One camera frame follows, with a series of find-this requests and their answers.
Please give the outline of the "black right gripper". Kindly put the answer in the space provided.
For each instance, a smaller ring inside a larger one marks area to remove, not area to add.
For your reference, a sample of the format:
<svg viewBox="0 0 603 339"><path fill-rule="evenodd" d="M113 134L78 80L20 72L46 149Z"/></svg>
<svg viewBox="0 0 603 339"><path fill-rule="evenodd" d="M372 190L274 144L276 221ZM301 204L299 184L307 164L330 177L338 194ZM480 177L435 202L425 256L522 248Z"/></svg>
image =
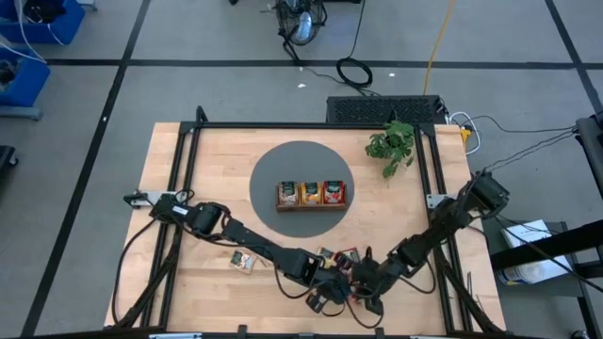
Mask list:
<svg viewBox="0 0 603 339"><path fill-rule="evenodd" d="M352 270L353 291L367 292L366 309L375 315L382 315L383 302L381 301L381 277L378 273L379 264L373 259L371 247L367 247L365 252L365 267L357 267Z"/></svg>

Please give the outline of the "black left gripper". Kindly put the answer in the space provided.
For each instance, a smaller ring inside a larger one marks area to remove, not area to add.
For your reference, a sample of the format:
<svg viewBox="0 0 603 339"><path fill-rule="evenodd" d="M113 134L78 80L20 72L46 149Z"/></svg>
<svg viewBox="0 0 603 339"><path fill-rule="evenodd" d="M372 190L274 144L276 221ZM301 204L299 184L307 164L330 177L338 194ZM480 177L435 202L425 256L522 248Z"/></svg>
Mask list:
<svg viewBox="0 0 603 339"><path fill-rule="evenodd" d="M349 277L339 275L339 269L335 267L310 266L304 276L310 289L306 297L306 305L316 314L323 311L325 305L330 301L339 304L339 297L348 297L350 289Z"/></svg>

